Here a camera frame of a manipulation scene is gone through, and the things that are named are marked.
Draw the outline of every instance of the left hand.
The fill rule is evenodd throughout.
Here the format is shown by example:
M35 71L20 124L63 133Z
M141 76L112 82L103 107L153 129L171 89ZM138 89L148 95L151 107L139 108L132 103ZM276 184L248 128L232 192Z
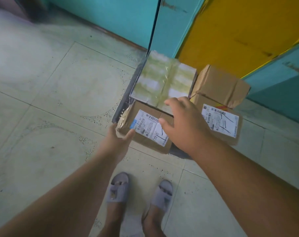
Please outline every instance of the left hand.
M123 138L119 138L116 135L116 126L117 123L114 123L109 127L108 134L100 144L98 152L113 156L119 163L128 152L135 130L131 129Z

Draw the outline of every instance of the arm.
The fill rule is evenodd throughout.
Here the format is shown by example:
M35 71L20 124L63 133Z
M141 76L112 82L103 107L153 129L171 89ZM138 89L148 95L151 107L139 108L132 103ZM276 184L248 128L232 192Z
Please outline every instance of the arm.
M135 133L118 138L112 125L96 155L0 228L7 236L88 236L111 175Z
M159 119L164 131L203 169L248 236L299 236L298 189L213 137L188 98L165 103L174 126Z

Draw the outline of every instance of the forearm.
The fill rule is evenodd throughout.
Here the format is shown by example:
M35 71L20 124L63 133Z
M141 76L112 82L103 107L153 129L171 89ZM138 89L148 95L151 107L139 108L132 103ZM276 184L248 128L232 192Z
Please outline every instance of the forearm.
M97 153L0 229L0 236L88 236L116 159Z
M216 138L193 159L249 236L298 235L299 190Z

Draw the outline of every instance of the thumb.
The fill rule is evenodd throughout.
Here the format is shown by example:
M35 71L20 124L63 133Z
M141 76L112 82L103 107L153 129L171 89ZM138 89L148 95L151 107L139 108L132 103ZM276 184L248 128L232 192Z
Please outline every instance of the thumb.
M172 127L172 125L169 124L168 121L165 120L164 118L159 118L158 121L159 121L161 127L163 128L164 132L165 132L168 136L170 136L170 135L172 134L172 132L173 132L173 127Z
M123 137L123 140L126 141L128 144L131 143L133 137L135 135L135 130L131 129L128 131L128 133Z

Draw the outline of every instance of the hand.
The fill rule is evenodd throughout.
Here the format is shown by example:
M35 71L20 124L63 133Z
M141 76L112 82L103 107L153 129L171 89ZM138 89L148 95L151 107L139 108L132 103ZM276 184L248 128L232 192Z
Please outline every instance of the hand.
M116 126L117 123L114 123L109 127L108 134L100 144L98 152L113 156L116 163L119 163L128 152L135 130L131 129L123 138L119 138L116 135Z
M213 138L210 127L196 106L187 98L170 98L165 104L171 107L174 126L160 118L159 123L171 141L191 157L201 149L203 143Z

